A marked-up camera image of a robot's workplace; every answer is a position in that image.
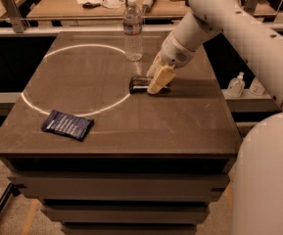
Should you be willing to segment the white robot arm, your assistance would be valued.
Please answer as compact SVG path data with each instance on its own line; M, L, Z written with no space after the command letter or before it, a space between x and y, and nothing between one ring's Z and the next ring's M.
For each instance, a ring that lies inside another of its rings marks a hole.
M225 36L281 110L253 127L240 146L231 235L283 235L283 36L239 0L189 0L189 6L147 72L148 91L166 86L205 41Z

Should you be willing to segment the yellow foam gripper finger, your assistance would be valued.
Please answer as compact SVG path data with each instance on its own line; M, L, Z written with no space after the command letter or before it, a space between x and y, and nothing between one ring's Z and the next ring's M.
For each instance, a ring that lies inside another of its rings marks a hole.
M147 73L146 73L146 76L147 77L153 77L156 70L158 68L160 68L162 66L162 57L161 57L161 53L158 53L156 58L154 59L153 63L150 65Z
M158 68L151 79L150 85L147 89L149 94L158 94L168 83L170 83L175 77L174 66L162 65Z

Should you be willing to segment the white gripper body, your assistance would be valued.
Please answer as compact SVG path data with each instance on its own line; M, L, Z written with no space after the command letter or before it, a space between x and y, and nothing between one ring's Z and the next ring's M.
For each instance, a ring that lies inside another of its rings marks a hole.
M161 57L165 64L174 65L176 69L186 66L194 57L196 52L196 43L193 40L186 39L181 42L171 32L161 48Z

